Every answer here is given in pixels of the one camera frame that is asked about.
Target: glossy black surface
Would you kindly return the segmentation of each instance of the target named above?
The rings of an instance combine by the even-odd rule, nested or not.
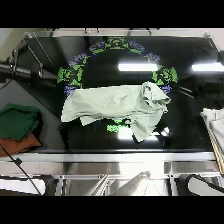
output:
[[[145,53],[152,53],[160,57],[159,64],[167,68],[174,67],[178,74],[178,83],[172,84],[168,94],[171,103],[167,106],[168,113],[164,114],[155,132],[153,140],[137,143],[134,139],[120,139],[118,132],[107,130],[108,125],[117,125],[112,120],[102,120],[83,127],[79,120],[67,124],[68,142],[72,152],[114,152],[128,151],[166,151],[166,152],[204,152],[211,151],[212,146],[200,116],[204,107],[223,108],[223,72],[193,72],[191,66],[197,63],[217,62],[218,52],[213,47],[211,39],[188,37],[126,37],[144,46]],[[57,71],[59,67],[68,67],[68,61],[80,53],[89,53],[89,46],[103,37],[90,37],[87,41],[83,37],[39,38],[49,53],[54,65],[52,66],[43,55],[35,39],[29,39],[29,44],[39,52],[46,67]],[[24,63],[28,66],[31,60]],[[145,62],[139,54],[126,51],[107,50],[93,55],[85,66],[82,84],[84,88],[95,88],[114,85],[141,85],[152,80],[152,72],[120,72],[117,69],[121,62]],[[59,97],[46,92],[37,93],[36,97],[53,113],[60,117],[63,100],[62,86],[58,84],[53,91]],[[169,129],[167,136],[161,134],[164,128]]]

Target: dark green fabric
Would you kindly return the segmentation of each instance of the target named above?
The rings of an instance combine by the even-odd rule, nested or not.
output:
[[[39,124],[36,107],[7,104],[0,110],[0,138],[21,141]]]

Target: green cloth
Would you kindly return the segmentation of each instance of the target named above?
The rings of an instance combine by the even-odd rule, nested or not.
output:
[[[145,140],[155,129],[170,98],[155,84],[77,89],[64,104],[61,120],[80,118],[82,125],[96,120],[130,119],[136,139]]]
[[[39,124],[36,107],[7,104],[0,110],[0,138],[21,141]]]

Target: black table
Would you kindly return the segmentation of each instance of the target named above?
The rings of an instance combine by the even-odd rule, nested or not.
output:
[[[36,38],[29,38],[29,45],[47,69],[55,73],[60,71],[60,82],[54,90],[41,92],[30,89],[24,83],[21,85],[59,118],[66,97],[76,88],[141,85],[151,81],[157,82],[171,98],[168,113],[163,115],[154,135],[141,143],[137,143],[131,134],[123,138],[119,135],[119,127],[124,127],[125,121],[104,119],[84,127],[79,120],[67,123],[64,137],[70,153],[212,151],[200,112],[205,107],[223,108],[224,72],[192,69],[195,64],[218,62],[218,50],[212,39],[145,35],[39,35],[38,40],[53,65]],[[19,64],[30,67],[34,60],[28,52],[21,55]],[[119,63],[154,63],[162,67],[159,67],[155,77],[151,71],[119,71]],[[176,71],[177,79],[172,78],[171,69]]]

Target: orange cloth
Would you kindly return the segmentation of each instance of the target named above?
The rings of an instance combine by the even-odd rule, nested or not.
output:
[[[32,146],[41,146],[41,143],[33,134],[17,142],[12,139],[0,138],[0,144],[8,151],[9,154],[24,152]],[[5,153],[0,149],[0,156],[5,156]]]

